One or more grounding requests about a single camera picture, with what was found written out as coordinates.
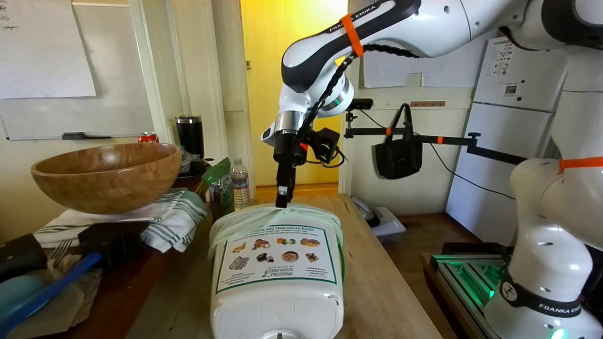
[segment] printed label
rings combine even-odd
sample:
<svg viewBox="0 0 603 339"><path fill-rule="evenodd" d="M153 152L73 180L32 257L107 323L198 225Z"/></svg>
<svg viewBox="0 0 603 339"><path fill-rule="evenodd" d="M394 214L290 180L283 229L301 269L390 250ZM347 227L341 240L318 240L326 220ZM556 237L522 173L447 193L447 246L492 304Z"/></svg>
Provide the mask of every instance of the printed label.
<svg viewBox="0 0 603 339"><path fill-rule="evenodd" d="M273 224L224 242L217 293L268 280L337 282L326 231L315 225Z"/></svg>

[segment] table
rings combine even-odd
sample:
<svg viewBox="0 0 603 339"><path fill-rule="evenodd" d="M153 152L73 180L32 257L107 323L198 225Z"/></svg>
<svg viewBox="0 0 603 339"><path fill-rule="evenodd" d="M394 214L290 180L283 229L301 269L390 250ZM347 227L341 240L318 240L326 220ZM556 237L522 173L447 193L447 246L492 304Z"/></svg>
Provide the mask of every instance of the table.
<svg viewBox="0 0 603 339"><path fill-rule="evenodd" d="M441 337L420 301L399 274L398 267L362 220L352 199L345 195L317 195L294 199L339 216L345 237L345 323L337 339L388 337ZM211 337L209 288L211 263L207 259L209 224L185 254L147 256L138 267L139 276L121 271L121 293L102 289L90 318L73 327L68 337ZM158 278L143 304L138 288L145 289L145 276Z"/></svg>

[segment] doorway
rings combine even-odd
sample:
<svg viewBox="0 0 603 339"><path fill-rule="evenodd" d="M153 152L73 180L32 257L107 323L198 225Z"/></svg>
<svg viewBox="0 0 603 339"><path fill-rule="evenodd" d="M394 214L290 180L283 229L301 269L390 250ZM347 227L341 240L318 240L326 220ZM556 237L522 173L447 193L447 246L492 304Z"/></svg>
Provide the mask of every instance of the doorway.
<svg viewBox="0 0 603 339"><path fill-rule="evenodd" d="M277 176L273 148L262 143L260 135L277 116L281 56L292 41L337 22L347 13L347 3L347 0L241 0L253 173L258 186L275 184ZM315 129L320 127L341 133L343 116L317 118ZM339 169L303 163L296 175L298 184L337 182Z"/></svg>

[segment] orange bar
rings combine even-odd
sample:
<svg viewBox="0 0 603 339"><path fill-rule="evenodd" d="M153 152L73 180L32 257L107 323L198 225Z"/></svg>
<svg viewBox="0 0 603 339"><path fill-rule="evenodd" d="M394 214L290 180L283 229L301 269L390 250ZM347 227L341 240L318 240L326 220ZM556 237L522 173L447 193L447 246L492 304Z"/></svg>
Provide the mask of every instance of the orange bar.
<svg viewBox="0 0 603 339"><path fill-rule="evenodd" d="M352 16L350 16L350 14L341 16L341 24L343 24L343 28L345 28L345 31L347 31L347 37L349 37L350 43L352 43L354 54L356 54L356 56L362 56L362 54L364 54L364 46L362 46L362 43L360 43L360 37L358 37L358 31L356 31L356 26L354 26Z"/></svg>
<svg viewBox="0 0 603 339"><path fill-rule="evenodd" d="M560 159L560 173L569 167L603 167L603 156L594 158L562 158Z"/></svg>

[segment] blue object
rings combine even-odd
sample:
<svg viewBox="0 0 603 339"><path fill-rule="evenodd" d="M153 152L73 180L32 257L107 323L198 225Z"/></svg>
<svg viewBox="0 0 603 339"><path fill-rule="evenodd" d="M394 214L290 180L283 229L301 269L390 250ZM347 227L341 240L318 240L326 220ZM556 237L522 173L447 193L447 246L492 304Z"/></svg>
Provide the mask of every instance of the blue object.
<svg viewBox="0 0 603 339"><path fill-rule="evenodd" d="M0 318L0 339L8 337L8 333L30 314L40 310L45 303L49 303L55 295L58 295L64 288L75 282L83 272L94 267L100 261L98 252L89 252L72 271L62 274L53 284L36 291L23 306L15 308L8 318Z"/></svg>
<svg viewBox="0 0 603 339"><path fill-rule="evenodd" d="M26 304L47 282L40 274L19 274L0 284L0 323Z"/></svg>

